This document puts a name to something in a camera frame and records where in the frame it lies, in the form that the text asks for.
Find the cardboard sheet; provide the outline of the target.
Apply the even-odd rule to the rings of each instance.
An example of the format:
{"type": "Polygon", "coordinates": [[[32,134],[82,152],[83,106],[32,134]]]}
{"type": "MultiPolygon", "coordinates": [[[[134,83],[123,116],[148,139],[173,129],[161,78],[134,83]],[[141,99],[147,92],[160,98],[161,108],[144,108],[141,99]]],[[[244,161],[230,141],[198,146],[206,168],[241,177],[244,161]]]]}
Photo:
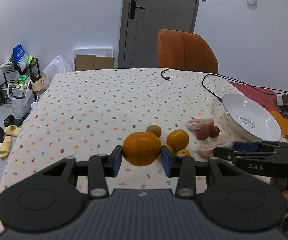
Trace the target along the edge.
{"type": "Polygon", "coordinates": [[[103,57],[96,55],[75,56],[76,71],[113,69],[114,63],[115,63],[114,57],[103,57]]]}

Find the medium orange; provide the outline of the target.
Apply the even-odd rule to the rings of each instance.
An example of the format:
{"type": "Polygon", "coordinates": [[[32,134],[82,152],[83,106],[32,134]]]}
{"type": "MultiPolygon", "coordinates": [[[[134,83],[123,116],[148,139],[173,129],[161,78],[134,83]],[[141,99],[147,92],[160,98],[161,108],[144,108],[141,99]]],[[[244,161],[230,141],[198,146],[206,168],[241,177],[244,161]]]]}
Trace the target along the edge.
{"type": "Polygon", "coordinates": [[[169,133],[166,143],[174,152],[185,149],[190,142],[190,137],[183,129],[177,129],[169,133]]]}

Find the white board against wall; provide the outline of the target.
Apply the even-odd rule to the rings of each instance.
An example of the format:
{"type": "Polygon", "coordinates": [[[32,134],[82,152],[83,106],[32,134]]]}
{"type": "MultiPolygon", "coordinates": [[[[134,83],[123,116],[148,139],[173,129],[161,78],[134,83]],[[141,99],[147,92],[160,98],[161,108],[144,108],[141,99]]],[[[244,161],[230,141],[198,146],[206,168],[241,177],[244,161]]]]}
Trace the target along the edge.
{"type": "Polygon", "coordinates": [[[96,56],[103,56],[103,57],[114,57],[113,48],[75,49],[73,53],[74,53],[74,70],[75,70],[75,56],[76,55],[96,55],[96,56]]]}

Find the green-brown round fruit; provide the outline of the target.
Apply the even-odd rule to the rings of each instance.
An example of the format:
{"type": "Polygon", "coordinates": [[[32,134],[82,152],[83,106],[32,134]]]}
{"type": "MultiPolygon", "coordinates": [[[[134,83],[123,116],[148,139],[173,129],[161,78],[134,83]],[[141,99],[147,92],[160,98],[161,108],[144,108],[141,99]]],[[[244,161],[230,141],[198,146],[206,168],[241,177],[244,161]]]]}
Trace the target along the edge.
{"type": "Polygon", "coordinates": [[[162,134],[162,129],[160,126],[152,124],[147,127],[146,132],[152,133],[157,137],[160,137],[162,134]]]}

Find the small tangerine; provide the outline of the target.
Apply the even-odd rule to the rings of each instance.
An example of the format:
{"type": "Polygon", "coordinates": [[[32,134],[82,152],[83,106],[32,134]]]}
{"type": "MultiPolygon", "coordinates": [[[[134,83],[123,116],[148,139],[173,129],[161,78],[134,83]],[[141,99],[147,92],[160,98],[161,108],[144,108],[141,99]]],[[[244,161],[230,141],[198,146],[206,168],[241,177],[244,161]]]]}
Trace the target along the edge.
{"type": "Polygon", "coordinates": [[[182,150],[179,150],[179,151],[177,152],[177,155],[178,155],[178,156],[184,156],[184,155],[190,156],[191,154],[190,154],[190,152],[189,152],[187,149],[182,149],[182,150]]]}

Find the large orange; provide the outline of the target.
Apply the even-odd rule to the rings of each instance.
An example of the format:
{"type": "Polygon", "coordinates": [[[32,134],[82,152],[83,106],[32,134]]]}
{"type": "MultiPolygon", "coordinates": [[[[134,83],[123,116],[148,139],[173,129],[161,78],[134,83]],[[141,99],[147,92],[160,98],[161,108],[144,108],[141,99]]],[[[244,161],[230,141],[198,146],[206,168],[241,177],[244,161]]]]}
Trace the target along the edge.
{"type": "Polygon", "coordinates": [[[123,142],[122,152],[126,161],[131,165],[151,165],[160,156],[161,141],[153,133],[131,133],[123,142]]]}

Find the yellow slipper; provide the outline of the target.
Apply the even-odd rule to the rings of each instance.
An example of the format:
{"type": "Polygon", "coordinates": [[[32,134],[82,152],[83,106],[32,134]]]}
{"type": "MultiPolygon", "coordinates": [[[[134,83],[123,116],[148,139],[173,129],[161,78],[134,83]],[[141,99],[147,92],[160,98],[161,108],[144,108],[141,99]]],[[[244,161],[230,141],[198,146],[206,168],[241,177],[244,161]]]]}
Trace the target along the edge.
{"type": "Polygon", "coordinates": [[[11,145],[12,145],[12,137],[8,135],[4,138],[4,141],[0,143],[1,158],[5,158],[10,154],[11,145]]]}
{"type": "Polygon", "coordinates": [[[19,132],[20,132],[20,128],[16,125],[10,125],[10,126],[7,126],[5,129],[4,129],[4,133],[5,135],[7,136],[11,136],[11,137],[17,137],[19,132]]]}

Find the red orange cartoon mat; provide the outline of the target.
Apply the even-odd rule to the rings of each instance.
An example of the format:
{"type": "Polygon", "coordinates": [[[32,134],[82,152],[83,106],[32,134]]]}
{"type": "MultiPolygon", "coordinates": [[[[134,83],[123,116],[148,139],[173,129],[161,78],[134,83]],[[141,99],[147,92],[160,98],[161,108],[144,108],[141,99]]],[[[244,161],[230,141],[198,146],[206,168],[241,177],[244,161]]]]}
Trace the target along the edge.
{"type": "MultiPolygon", "coordinates": [[[[275,103],[276,103],[276,95],[264,95],[256,90],[247,87],[245,85],[240,85],[238,83],[230,82],[234,87],[236,87],[240,92],[242,92],[246,97],[252,99],[257,102],[261,106],[263,106],[278,122],[283,138],[288,141],[288,119],[283,117],[282,114],[278,111],[275,103]]],[[[268,89],[260,89],[268,94],[273,93],[273,91],[268,89]]]]}

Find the black shoe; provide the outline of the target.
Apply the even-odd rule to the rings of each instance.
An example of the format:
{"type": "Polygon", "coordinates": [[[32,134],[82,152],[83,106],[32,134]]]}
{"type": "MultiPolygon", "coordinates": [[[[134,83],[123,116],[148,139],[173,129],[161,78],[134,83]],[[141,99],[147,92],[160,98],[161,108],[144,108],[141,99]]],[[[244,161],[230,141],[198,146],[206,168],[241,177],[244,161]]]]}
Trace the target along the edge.
{"type": "Polygon", "coordinates": [[[20,126],[22,126],[23,120],[19,119],[19,118],[16,118],[13,115],[9,115],[8,117],[6,117],[4,119],[3,123],[4,123],[5,127],[8,127],[10,125],[15,125],[17,127],[20,127],[20,126]]]}

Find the peeled pomelo piece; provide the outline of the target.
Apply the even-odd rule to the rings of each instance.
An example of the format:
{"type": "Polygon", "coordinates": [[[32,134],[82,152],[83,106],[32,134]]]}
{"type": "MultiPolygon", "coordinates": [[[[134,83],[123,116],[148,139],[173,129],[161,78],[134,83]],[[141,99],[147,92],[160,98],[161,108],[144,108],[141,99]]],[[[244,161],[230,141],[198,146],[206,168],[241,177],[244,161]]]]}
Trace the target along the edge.
{"type": "Polygon", "coordinates": [[[234,144],[234,142],[230,141],[230,142],[220,142],[217,144],[200,145],[197,148],[197,154],[204,159],[209,159],[210,157],[213,157],[213,150],[216,147],[232,148],[233,144],[234,144]]]}
{"type": "Polygon", "coordinates": [[[210,128],[215,125],[215,120],[213,118],[206,119],[190,119],[186,122],[186,126],[190,131],[196,132],[201,128],[210,128]]]}

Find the dark red fruit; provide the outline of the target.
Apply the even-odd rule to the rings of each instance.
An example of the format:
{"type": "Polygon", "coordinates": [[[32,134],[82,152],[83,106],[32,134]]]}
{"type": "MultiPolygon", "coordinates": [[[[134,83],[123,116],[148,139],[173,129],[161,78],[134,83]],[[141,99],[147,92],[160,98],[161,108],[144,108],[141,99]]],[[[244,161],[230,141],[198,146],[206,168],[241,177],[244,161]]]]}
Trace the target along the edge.
{"type": "Polygon", "coordinates": [[[210,127],[210,138],[216,138],[219,136],[220,129],[219,127],[213,125],[210,127]]]}
{"type": "Polygon", "coordinates": [[[206,140],[210,136],[210,129],[201,127],[196,131],[196,135],[199,140],[206,140]]]}

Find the clear plastic bag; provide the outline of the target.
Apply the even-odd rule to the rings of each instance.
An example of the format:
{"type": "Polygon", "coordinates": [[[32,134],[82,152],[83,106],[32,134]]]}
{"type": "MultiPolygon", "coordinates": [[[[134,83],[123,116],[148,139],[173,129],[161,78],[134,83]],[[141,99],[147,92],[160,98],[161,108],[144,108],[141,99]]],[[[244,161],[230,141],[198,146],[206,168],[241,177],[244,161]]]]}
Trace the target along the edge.
{"type": "Polygon", "coordinates": [[[51,80],[56,74],[72,72],[72,67],[60,55],[56,56],[43,70],[47,79],[51,80]]]}

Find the yellow slipper far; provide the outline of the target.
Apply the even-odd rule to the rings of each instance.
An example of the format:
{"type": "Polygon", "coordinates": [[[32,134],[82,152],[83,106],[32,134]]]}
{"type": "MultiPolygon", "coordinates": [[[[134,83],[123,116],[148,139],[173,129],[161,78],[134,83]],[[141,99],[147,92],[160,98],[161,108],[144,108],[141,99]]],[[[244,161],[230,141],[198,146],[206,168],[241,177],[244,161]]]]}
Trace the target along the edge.
{"type": "Polygon", "coordinates": [[[4,133],[5,135],[7,136],[11,136],[11,137],[17,137],[19,132],[20,132],[20,128],[16,125],[10,125],[10,126],[7,126],[5,129],[4,129],[4,133]]]}

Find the white plate blue rim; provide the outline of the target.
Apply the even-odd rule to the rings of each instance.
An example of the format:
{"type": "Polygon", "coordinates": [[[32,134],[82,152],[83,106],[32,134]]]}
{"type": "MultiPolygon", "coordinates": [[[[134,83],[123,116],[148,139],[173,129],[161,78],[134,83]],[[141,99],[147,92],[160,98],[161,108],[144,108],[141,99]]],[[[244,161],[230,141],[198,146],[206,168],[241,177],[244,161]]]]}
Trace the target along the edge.
{"type": "Polygon", "coordinates": [[[255,101],[239,94],[225,94],[222,106],[230,126],[248,141],[281,140],[282,132],[278,122],[255,101]]]}

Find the white wall switch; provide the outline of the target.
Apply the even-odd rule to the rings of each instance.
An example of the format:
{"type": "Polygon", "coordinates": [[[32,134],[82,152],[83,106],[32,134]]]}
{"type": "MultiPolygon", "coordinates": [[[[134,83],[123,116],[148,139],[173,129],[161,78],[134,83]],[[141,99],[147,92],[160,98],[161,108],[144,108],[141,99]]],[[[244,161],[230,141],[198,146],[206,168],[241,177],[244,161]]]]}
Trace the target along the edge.
{"type": "Polygon", "coordinates": [[[256,5],[256,0],[247,0],[247,5],[256,5]]]}

